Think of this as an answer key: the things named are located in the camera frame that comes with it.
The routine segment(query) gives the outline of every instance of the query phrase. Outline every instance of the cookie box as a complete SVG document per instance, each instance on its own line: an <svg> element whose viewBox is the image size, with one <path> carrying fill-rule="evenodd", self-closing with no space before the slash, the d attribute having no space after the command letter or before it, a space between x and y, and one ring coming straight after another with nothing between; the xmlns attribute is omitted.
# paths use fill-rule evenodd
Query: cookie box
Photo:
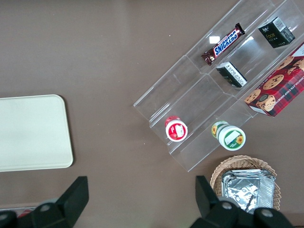
<svg viewBox="0 0 304 228"><path fill-rule="evenodd" d="M276 116L304 90L304 43L273 71L246 99L256 112Z"/></svg>

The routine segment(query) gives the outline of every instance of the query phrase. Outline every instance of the wicker basket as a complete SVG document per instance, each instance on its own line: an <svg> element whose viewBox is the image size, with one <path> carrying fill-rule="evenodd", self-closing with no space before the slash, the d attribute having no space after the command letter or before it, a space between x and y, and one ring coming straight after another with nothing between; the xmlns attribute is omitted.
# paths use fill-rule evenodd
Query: wicker basket
<svg viewBox="0 0 304 228"><path fill-rule="evenodd" d="M275 170L272 169L266 162L251 158L249 156L237 155L228 158L221 162L221 164L214 170L210 185L215 194L219 197L222 196L221 179L222 175L229 170L246 170L246 169L261 169L268 170L272 175L276 176ZM273 208L280 210L281 192L279 186L275 183L274 203Z"/></svg>

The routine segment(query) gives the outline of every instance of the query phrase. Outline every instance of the silver foil packet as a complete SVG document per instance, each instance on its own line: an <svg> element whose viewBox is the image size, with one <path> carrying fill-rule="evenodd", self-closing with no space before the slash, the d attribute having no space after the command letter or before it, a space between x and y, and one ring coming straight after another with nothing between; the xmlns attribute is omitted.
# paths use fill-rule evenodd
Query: silver foil packet
<svg viewBox="0 0 304 228"><path fill-rule="evenodd" d="M272 208L275 177L266 170L232 170L222 176L222 196L234 199L246 212Z"/></svg>

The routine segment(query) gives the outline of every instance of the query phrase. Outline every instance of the candy bar wrapper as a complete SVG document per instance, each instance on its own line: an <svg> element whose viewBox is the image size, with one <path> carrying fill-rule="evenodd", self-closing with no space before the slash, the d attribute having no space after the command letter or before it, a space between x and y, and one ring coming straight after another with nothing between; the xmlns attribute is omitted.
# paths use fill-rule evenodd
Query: candy bar wrapper
<svg viewBox="0 0 304 228"><path fill-rule="evenodd" d="M235 28L229 32L219 43L217 43L209 51L206 51L201 57L206 61L206 63L211 66L211 64L216 60L220 54L227 50L237 39L245 34L241 25L238 23Z"/></svg>

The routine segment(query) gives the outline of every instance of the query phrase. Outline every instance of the white cutting board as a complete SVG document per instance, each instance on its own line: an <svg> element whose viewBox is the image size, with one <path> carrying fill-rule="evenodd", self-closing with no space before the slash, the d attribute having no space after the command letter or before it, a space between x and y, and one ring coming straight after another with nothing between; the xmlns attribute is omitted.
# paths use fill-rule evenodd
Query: white cutting board
<svg viewBox="0 0 304 228"><path fill-rule="evenodd" d="M66 117L58 95L0 98L0 171L69 167Z"/></svg>

